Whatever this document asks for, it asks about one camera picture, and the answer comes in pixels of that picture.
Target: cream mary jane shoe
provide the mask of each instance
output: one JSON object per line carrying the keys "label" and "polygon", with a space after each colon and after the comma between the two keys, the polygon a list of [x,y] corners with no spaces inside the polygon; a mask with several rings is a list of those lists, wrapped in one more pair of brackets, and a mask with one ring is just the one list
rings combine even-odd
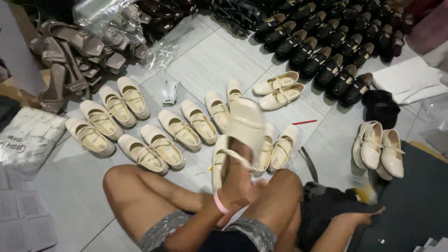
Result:
{"label": "cream mary jane shoe", "polygon": [[391,180],[392,177],[402,178],[405,174],[402,157],[404,152],[401,150],[398,132],[393,129],[384,130],[382,144],[381,163],[376,172],[381,178],[386,180]]}
{"label": "cream mary jane shoe", "polygon": [[181,110],[184,117],[206,143],[214,144],[216,142],[218,132],[199,106],[190,100],[184,100],[181,103]]}
{"label": "cream mary jane shoe", "polygon": [[207,92],[205,106],[221,133],[225,134],[230,113],[228,112],[227,106],[221,100],[221,97],[214,91]]}
{"label": "cream mary jane shoe", "polygon": [[362,169],[377,169],[381,156],[383,127],[377,121],[361,124],[353,144],[352,155],[355,164]]}
{"label": "cream mary jane shoe", "polygon": [[271,163],[268,168],[271,172],[278,171],[284,167],[294,149],[298,136],[299,129],[294,125],[288,125],[282,130],[272,150]]}
{"label": "cream mary jane shoe", "polygon": [[270,123],[266,123],[264,126],[264,144],[258,158],[258,162],[255,166],[256,171],[253,172],[255,177],[261,176],[264,171],[269,167],[271,162],[272,149],[274,148],[272,143],[274,141],[274,126]]}
{"label": "cream mary jane shoe", "polygon": [[159,112],[159,122],[162,127],[185,146],[193,151],[198,151],[202,147],[198,134],[190,128],[188,123],[182,121],[175,113],[164,109]]}
{"label": "cream mary jane shoe", "polygon": [[211,158],[211,180],[213,191],[217,191],[222,187],[222,178],[224,177],[224,161],[226,153],[223,151],[228,148],[227,135],[220,135],[213,148],[213,155]]}
{"label": "cream mary jane shoe", "polygon": [[185,166],[185,159],[182,152],[175,144],[159,130],[151,124],[146,124],[140,129],[143,139],[151,146],[157,154],[174,169],[182,169]]}
{"label": "cream mary jane shoe", "polygon": [[138,85],[127,77],[118,78],[117,85],[123,99],[135,116],[140,119],[146,119],[151,115],[151,111]]}
{"label": "cream mary jane shoe", "polygon": [[232,102],[243,97],[243,91],[241,88],[241,84],[235,80],[231,79],[227,84],[227,105],[232,112]]}
{"label": "cream mary jane shoe", "polygon": [[291,84],[263,97],[258,104],[264,110],[276,110],[299,98],[304,89],[302,83]]}
{"label": "cream mary jane shoe", "polygon": [[151,148],[137,138],[124,134],[118,139],[118,146],[128,158],[143,166],[145,169],[157,174],[168,172],[168,164]]}
{"label": "cream mary jane shoe", "polygon": [[110,156],[114,153],[115,145],[90,123],[82,119],[70,118],[65,122],[65,127],[72,137],[87,149],[102,156]]}
{"label": "cream mary jane shoe", "polygon": [[79,105],[79,108],[87,121],[95,126],[101,134],[112,140],[118,140],[123,135],[123,130],[105,107],[94,101],[85,100]]}
{"label": "cream mary jane shoe", "polygon": [[99,89],[99,97],[103,105],[121,125],[130,128],[137,123],[135,116],[129,111],[121,95],[113,88],[102,86]]}
{"label": "cream mary jane shoe", "polygon": [[254,93],[259,96],[269,95],[279,89],[279,87],[284,88],[288,85],[296,83],[297,80],[299,80],[299,73],[294,71],[286,72],[267,81],[255,84]]}

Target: black cloth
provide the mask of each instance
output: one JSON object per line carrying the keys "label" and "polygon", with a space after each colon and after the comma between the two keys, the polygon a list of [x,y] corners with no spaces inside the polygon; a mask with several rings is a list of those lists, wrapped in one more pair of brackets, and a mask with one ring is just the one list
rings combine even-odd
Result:
{"label": "black cloth", "polygon": [[[167,250],[160,246],[151,250],[151,252],[166,252]],[[257,247],[249,238],[239,231],[220,231],[213,230],[198,252],[258,252]]]}
{"label": "black cloth", "polygon": [[330,221],[341,213],[375,213],[381,207],[358,202],[353,189],[339,189],[308,182],[303,187],[304,201],[300,203],[301,223],[297,246],[303,252],[311,251]]}
{"label": "black cloth", "polygon": [[383,130],[395,127],[400,108],[392,100],[392,94],[384,90],[367,90],[362,96],[362,104],[367,108],[366,122],[378,121]]}
{"label": "black cloth", "polygon": [[405,141],[401,149],[405,176],[375,182],[378,205],[387,209],[356,229],[348,252],[413,251],[430,237],[448,237],[448,164]]}
{"label": "black cloth", "polygon": [[19,112],[20,103],[6,96],[0,96],[0,132],[12,121]]}

